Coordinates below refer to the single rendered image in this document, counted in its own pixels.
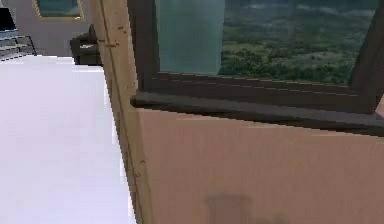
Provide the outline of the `dark brown framed window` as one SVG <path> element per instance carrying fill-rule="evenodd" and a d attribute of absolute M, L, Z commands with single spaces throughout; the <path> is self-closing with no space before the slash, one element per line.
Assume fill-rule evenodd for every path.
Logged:
<path fill-rule="evenodd" d="M 384 0 L 127 0 L 135 107 L 384 137 Z"/>

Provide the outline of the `grey slatted chair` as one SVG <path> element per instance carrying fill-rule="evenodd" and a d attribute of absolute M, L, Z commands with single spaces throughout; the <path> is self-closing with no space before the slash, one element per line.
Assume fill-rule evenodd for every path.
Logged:
<path fill-rule="evenodd" d="M 37 55 L 30 36 L 20 35 L 16 30 L 0 31 L 0 62 L 27 55 Z"/>

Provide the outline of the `black screen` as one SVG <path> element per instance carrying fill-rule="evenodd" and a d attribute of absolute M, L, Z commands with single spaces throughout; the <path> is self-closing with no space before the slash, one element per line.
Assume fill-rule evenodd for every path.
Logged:
<path fill-rule="evenodd" d="M 16 25 L 8 8 L 0 8 L 0 32 L 15 31 Z"/>

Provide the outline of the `light wooden door frame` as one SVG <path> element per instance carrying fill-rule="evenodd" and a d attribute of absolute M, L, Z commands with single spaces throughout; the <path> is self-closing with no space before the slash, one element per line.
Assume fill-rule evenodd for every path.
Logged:
<path fill-rule="evenodd" d="M 136 222 L 155 224 L 140 114 L 130 103 L 138 80 L 127 0 L 90 0 L 89 6 Z"/>

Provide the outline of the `gold framed wall picture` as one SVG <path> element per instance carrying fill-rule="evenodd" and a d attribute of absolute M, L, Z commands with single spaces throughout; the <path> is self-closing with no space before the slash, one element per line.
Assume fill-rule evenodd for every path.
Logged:
<path fill-rule="evenodd" d="M 32 0 L 39 19 L 79 21 L 84 19 L 80 0 Z"/>

